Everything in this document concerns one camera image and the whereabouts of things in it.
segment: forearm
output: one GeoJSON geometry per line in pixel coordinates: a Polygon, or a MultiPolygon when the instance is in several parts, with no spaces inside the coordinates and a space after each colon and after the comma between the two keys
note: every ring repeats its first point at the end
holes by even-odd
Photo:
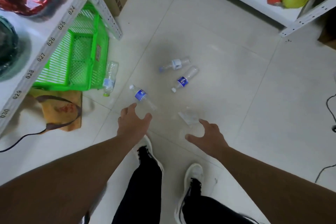
{"type": "Polygon", "coordinates": [[[218,160],[272,224],[334,222],[335,192],[230,147],[218,160]]]}
{"type": "Polygon", "coordinates": [[[117,136],[9,181],[0,187],[0,219],[78,223],[138,141],[117,136]]]}

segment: plastic water bottle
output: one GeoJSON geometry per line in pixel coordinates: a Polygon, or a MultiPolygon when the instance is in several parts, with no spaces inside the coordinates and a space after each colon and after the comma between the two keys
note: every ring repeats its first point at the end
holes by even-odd
{"type": "Polygon", "coordinates": [[[169,64],[160,67],[159,71],[160,71],[160,73],[163,73],[168,69],[177,70],[177,69],[180,69],[180,68],[182,68],[184,66],[187,66],[189,64],[190,64],[189,57],[186,57],[184,59],[173,59],[172,61],[169,62],[169,64]]]}
{"type": "Polygon", "coordinates": [[[114,84],[116,82],[116,75],[118,72],[119,64],[114,61],[110,61],[107,64],[106,75],[103,82],[104,87],[104,97],[109,97],[111,92],[113,91],[114,84]]]}
{"type": "Polygon", "coordinates": [[[177,80],[175,87],[171,88],[171,90],[175,93],[179,88],[184,88],[189,83],[190,79],[198,73],[198,71],[199,69],[195,66],[189,68],[188,71],[177,80]]]}
{"type": "Polygon", "coordinates": [[[156,105],[153,104],[153,102],[149,99],[148,94],[144,90],[134,85],[131,85],[129,89],[132,90],[132,92],[134,93],[134,97],[137,100],[139,100],[140,102],[145,102],[153,111],[157,109],[156,105]]]}

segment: hand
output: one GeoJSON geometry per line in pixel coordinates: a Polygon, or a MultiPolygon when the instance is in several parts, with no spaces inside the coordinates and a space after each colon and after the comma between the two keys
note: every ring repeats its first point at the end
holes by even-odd
{"type": "Polygon", "coordinates": [[[204,136],[195,137],[193,135],[186,134],[185,138],[204,151],[206,154],[213,158],[219,159],[223,149],[229,148],[228,143],[225,141],[216,124],[209,124],[206,120],[202,119],[199,119],[199,122],[204,127],[204,136]]]}
{"type": "Polygon", "coordinates": [[[118,118],[117,136],[124,135],[127,137],[134,137],[138,141],[146,134],[149,124],[152,120],[152,115],[147,113],[145,118],[140,119],[135,113],[137,104],[133,103],[129,107],[121,110],[118,118]]]}

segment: bottle label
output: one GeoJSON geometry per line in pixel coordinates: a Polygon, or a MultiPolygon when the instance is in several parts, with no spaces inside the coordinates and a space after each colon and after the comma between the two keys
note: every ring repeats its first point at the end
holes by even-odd
{"type": "Polygon", "coordinates": [[[182,87],[185,87],[189,83],[188,80],[184,77],[179,78],[178,82],[182,85],[182,87]]]}
{"type": "Polygon", "coordinates": [[[113,88],[113,87],[114,87],[114,83],[115,83],[114,80],[111,80],[111,79],[104,79],[103,87],[106,87],[106,88],[113,88]]]}
{"type": "Polygon", "coordinates": [[[172,65],[173,65],[173,69],[174,70],[177,70],[177,69],[180,69],[182,68],[182,63],[181,63],[181,60],[180,59],[173,59],[171,61],[172,65]]]}
{"type": "Polygon", "coordinates": [[[135,98],[139,101],[141,101],[141,99],[146,95],[147,93],[144,90],[139,90],[136,95],[135,98]]]}

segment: white sneaker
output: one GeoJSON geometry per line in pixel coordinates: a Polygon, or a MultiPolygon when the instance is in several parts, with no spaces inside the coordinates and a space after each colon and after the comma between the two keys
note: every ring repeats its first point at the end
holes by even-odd
{"type": "Polygon", "coordinates": [[[204,181],[204,174],[202,166],[197,163],[192,164],[185,173],[184,192],[174,212],[175,221],[178,224],[186,224],[182,212],[182,207],[185,204],[184,202],[185,198],[190,195],[191,188],[193,190],[199,189],[199,193],[201,193],[201,186],[203,181],[204,181]]]}
{"type": "Polygon", "coordinates": [[[134,148],[133,148],[133,152],[134,154],[136,155],[137,158],[139,158],[139,155],[138,155],[138,150],[145,146],[148,153],[151,155],[151,157],[153,157],[153,159],[157,162],[157,165],[160,167],[161,171],[162,171],[162,177],[163,177],[163,173],[164,173],[164,169],[163,169],[163,165],[161,164],[160,161],[158,161],[157,158],[155,158],[154,154],[153,154],[153,148],[152,148],[152,143],[150,141],[150,139],[148,138],[147,135],[145,135],[141,140],[140,142],[138,142],[134,148]]]}

